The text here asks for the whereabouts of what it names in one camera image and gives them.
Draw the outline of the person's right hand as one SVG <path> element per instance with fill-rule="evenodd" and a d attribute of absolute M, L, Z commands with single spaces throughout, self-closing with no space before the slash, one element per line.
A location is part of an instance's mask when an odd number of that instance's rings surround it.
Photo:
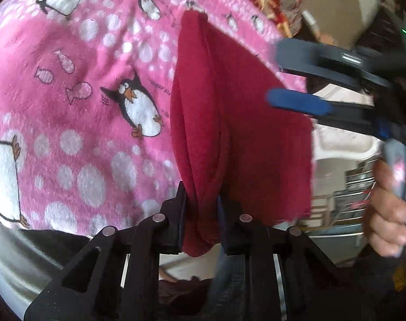
<path fill-rule="evenodd" d="M 393 173 L 379 159 L 374 166 L 375 188 L 364 219 L 364 236 L 377 254 L 398 257 L 406 246 L 406 202 L 393 194 Z"/>

